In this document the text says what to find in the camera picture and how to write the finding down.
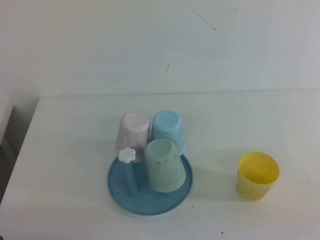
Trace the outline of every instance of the cup rim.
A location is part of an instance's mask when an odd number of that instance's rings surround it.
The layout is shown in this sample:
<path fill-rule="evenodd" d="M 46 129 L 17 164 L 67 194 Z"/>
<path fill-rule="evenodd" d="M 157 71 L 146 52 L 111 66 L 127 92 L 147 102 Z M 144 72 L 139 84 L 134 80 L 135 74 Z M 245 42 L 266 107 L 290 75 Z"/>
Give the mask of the cup rim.
<path fill-rule="evenodd" d="M 161 113 L 164 113 L 164 112 L 170 112 L 170 113 L 173 113 L 174 115 L 176 115 L 177 121 L 176 121 L 176 123 L 175 123 L 174 125 L 169 126 L 169 127 L 166 127 L 166 128 L 163 128 L 163 127 L 160 127 L 160 126 L 159 126 L 159 123 L 157 122 L 157 117 L 158 117 Z M 159 112 L 153 117 L 153 120 L 152 120 L 152 126 L 156 125 L 158 128 L 161 128 L 161 130 L 164 131 L 164 132 L 173 131 L 173 130 L 175 130 L 177 127 L 179 127 L 181 124 L 182 124 L 181 116 L 180 116 L 176 111 L 172 111 L 172 110 L 159 111 Z"/>
<path fill-rule="evenodd" d="M 277 170 L 278 170 L 278 175 L 276 176 L 276 178 L 275 178 L 273 181 L 269 182 L 269 183 L 256 183 L 256 182 L 254 182 L 254 181 L 251 181 L 249 178 L 247 178 L 247 177 L 243 174 L 243 172 L 240 170 L 240 162 L 241 162 L 241 160 L 243 159 L 243 157 L 244 157 L 245 155 L 247 155 L 247 154 L 262 154 L 262 155 L 265 155 L 265 156 L 267 156 L 268 158 L 272 159 L 273 162 L 275 163 L 276 167 L 277 167 Z M 274 184 L 274 183 L 278 180 L 278 178 L 279 178 L 279 176 L 280 176 L 280 168 L 279 168 L 279 165 L 278 165 L 277 161 L 276 161 L 272 156 L 270 156 L 270 155 L 268 155 L 268 154 L 266 154 L 266 153 L 264 153 L 264 152 L 261 152 L 261 151 L 249 151 L 249 152 L 246 152 L 245 154 L 243 154 L 243 155 L 240 157 L 239 161 L 238 161 L 238 172 L 239 172 L 246 180 L 248 180 L 249 182 L 253 183 L 254 185 L 258 185 L 258 186 L 265 186 L 265 185 Z"/>
<path fill-rule="evenodd" d="M 169 151 L 167 154 L 165 154 L 165 155 L 163 155 L 163 156 L 161 156 L 161 157 L 153 157 L 153 156 L 151 156 L 151 155 L 148 153 L 148 147 L 149 147 L 150 144 L 154 144 L 155 141 L 159 141 L 159 140 L 161 140 L 161 141 L 165 140 L 165 141 L 167 141 L 168 143 L 170 143 L 171 149 L 170 149 L 170 151 Z M 157 139 L 154 139 L 154 140 L 152 140 L 152 141 L 150 141 L 150 142 L 148 143 L 148 145 L 147 145 L 146 148 L 145 148 L 145 154 L 144 154 L 144 156 L 145 156 L 145 158 L 148 158 L 148 159 L 153 160 L 153 161 L 154 161 L 154 160 L 163 161 L 163 160 L 166 159 L 169 155 L 174 154 L 174 151 L 176 151 L 176 153 L 179 155 L 178 150 L 176 149 L 176 146 L 175 146 L 175 144 L 174 144 L 173 141 L 171 141 L 171 140 L 168 139 L 168 138 L 157 138 Z"/>
<path fill-rule="evenodd" d="M 141 115 L 145 119 L 145 124 L 142 125 L 142 126 L 136 126 L 136 127 L 129 126 L 125 121 L 126 116 L 128 116 L 129 114 L 139 114 L 139 115 Z M 125 114 L 121 118 L 121 126 L 126 128 L 130 132 L 140 132 L 140 131 L 145 131 L 146 129 L 148 129 L 150 127 L 150 121 L 149 121 L 148 117 L 146 115 L 144 115 L 143 113 L 140 113 L 140 112 L 128 112 L 127 114 Z"/>

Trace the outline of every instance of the white wall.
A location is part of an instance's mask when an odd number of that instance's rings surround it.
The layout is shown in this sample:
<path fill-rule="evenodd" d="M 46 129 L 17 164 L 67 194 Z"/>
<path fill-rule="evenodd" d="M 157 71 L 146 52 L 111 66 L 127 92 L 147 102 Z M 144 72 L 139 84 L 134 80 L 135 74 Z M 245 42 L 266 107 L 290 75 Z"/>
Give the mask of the white wall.
<path fill-rule="evenodd" d="M 319 66 L 319 0 L 0 1 L 16 150 L 38 96 L 320 88 Z"/>

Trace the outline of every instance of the blue plastic plate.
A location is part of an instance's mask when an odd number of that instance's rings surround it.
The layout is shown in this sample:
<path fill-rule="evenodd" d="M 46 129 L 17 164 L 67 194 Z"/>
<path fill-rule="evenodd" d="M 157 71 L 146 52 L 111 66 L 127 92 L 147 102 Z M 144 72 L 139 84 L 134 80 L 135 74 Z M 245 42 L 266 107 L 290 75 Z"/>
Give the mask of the blue plastic plate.
<path fill-rule="evenodd" d="M 193 183 L 192 168 L 188 159 L 181 155 L 186 172 L 183 185 L 169 193 L 153 190 L 149 185 L 145 162 L 135 163 L 133 171 L 139 187 L 139 194 L 129 196 L 126 185 L 125 163 L 115 158 L 108 177 L 108 188 L 111 196 L 125 210 L 139 215 L 157 215 L 168 212 L 178 206 L 187 197 Z"/>

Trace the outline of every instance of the mark on wall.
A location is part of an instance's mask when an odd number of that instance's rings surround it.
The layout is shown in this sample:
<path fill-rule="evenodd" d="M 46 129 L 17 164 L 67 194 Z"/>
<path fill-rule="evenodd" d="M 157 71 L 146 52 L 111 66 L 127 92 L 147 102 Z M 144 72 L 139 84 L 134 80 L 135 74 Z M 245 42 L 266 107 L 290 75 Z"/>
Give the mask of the mark on wall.
<path fill-rule="evenodd" d="M 230 30 L 230 32 L 232 32 L 232 29 L 234 29 L 235 16 L 236 16 L 236 12 L 237 12 L 237 10 L 238 10 L 238 7 L 236 6 L 236 7 L 234 8 L 234 11 L 233 11 L 232 26 L 231 26 L 231 30 Z"/>
<path fill-rule="evenodd" d="M 196 14 L 199 18 L 201 18 L 208 26 L 210 26 L 214 32 L 217 32 L 217 29 L 215 29 L 207 20 L 205 20 L 200 14 L 198 14 L 195 10 L 193 10 L 184 0 L 182 0 L 183 4 L 186 5 L 194 14 Z"/>
<path fill-rule="evenodd" d="M 305 25 L 305 19 L 303 19 L 303 32 L 304 32 L 303 42 L 304 42 L 304 44 L 306 44 L 306 25 Z"/>

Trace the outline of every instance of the upside-down cup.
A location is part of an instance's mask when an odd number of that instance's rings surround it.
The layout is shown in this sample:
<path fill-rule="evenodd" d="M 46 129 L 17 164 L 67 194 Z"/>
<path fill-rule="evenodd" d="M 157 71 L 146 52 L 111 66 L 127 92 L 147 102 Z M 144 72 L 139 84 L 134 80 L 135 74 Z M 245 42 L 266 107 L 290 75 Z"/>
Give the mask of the upside-down cup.
<path fill-rule="evenodd" d="M 248 152 L 238 164 L 237 191 L 248 201 L 260 200 L 278 179 L 277 162 L 263 152 Z"/>
<path fill-rule="evenodd" d="M 176 146 L 167 138 L 159 138 L 148 144 L 145 164 L 149 184 L 158 192 L 173 192 L 186 180 L 186 170 Z"/>
<path fill-rule="evenodd" d="M 151 140 L 169 139 L 171 140 L 179 156 L 186 151 L 186 140 L 184 127 L 180 115 L 175 111 L 158 112 L 152 121 Z"/>
<path fill-rule="evenodd" d="M 131 112 L 121 119 L 115 143 L 115 154 L 124 148 L 135 150 L 134 163 L 142 162 L 145 158 L 145 148 L 150 142 L 150 122 L 146 115 Z"/>

